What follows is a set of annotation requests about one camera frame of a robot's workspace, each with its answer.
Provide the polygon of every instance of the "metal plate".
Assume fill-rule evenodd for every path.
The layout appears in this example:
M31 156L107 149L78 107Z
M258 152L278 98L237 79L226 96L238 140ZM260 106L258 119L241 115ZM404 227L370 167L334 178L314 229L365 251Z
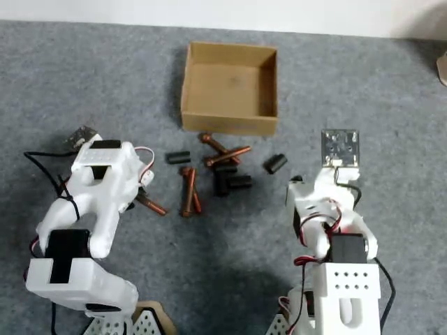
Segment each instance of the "metal plate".
M287 335L288 323L284 315L276 314L265 335Z
M66 143L72 149L79 149L85 142L90 141L98 132L87 126L79 127L70 137Z
M152 311L143 311L133 325L133 335L163 335Z
M124 326L122 323L109 322L104 324L103 318L94 318L83 335L122 335ZM156 316L152 311L142 311L138 320L133 325L132 335L164 335L159 329Z
M359 164L358 131L344 129L321 131L321 165L324 168L358 168Z

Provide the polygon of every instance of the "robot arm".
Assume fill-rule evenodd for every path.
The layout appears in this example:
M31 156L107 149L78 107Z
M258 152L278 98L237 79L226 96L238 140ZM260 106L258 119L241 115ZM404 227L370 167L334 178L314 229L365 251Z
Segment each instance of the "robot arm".
M109 274L94 258L109 254L119 215L138 189L154 178L149 168L129 142L102 140L96 135L81 146L66 183L66 195L73 197L75 205L58 198L39 223L37 233L45 257L30 262L29 291L87 316L107 318L108 324L124 327L126 322L131 327L130 317L138 302L136 287ZM71 229L87 213L96 214L93 231Z
M379 335L379 267L368 264L377 255L377 240L354 210L348 183L358 179L357 131L322 132L322 162L314 185L294 178L286 208L295 233L314 256L311 296L301 287L288 294L289 334Z
M377 240L363 218L354 212L351 192L335 183L334 173L334 168L323 168L313 186L296 180L288 185L286 207L290 220L302 243L320 260L313 268L314 316L308 314L306 298L301 307L301 288L294 288L288 294L289 324L302 309L295 328L300 330L300 335L379 335L379 268L366 263L376 257ZM352 180L348 178L358 177L358 170L340 169L340 174L347 183ZM333 233L331 225L338 227ZM360 239L356 250L364 255L364 261L352 262L350 256L356 259L356 255L349 253L356 253L355 249L346 251L344 242L336 246L336 236ZM342 256L331 259L335 257L332 256L335 248Z

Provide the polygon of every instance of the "white wall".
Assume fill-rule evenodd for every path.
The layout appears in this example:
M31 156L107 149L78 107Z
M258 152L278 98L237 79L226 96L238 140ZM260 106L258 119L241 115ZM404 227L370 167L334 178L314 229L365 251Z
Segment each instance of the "white wall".
M447 0L0 0L0 18L447 40Z

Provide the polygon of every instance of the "cardboard piece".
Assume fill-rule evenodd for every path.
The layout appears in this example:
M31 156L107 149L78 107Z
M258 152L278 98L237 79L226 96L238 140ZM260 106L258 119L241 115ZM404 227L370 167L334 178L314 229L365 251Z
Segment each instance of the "cardboard piece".
M192 42L182 88L188 131L273 135L277 125L277 50Z

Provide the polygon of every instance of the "copper cylinder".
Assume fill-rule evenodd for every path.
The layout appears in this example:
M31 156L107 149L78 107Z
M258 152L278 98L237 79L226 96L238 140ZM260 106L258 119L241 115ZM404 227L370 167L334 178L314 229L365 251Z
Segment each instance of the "copper cylinder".
M200 203L200 199L198 198L196 187L194 187L193 204L194 204L194 209L196 210L196 213L201 214L202 213L202 204Z
M168 211L166 209L164 209L162 206L160 206L159 204L151 201L150 199L146 198L142 194L138 194L136 196L136 200L140 204L143 204L147 208L151 209L152 211L155 211L158 215L165 216L168 213Z
M205 159L205 165L208 166L209 168L212 167L214 164L218 163L218 162L222 162L226 159L244 154L248 151L251 150L250 146L247 147L242 147L239 149L235 149L235 150L231 150L228 153L221 155L221 156L216 156L216 157L211 157L211 158L206 158Z
M180 169L180 174L186 178L186 177L188 177L190 170L191 170L190 167L182 167L182 169ZM193 205L194 205L194 209L196 210L196 213L201 214L202 213L202 204L200 203L200 199L197 194L196 185L194 185L194 190L193 190Z
M189 217L192 215L192 204L193 204L193 193L194 193L194 182L196 181L196 169L191 168L188 173L186 188L186 199L182 209L182 216Z
M227 154L229 152L227 148L225 148L222 144L212 138L211 134L201 133L198 137L202 143L208 144L211 148L213 148L220 154ZM234 162L234 164L240 164L240 159L238 157L231 157L230 160Z

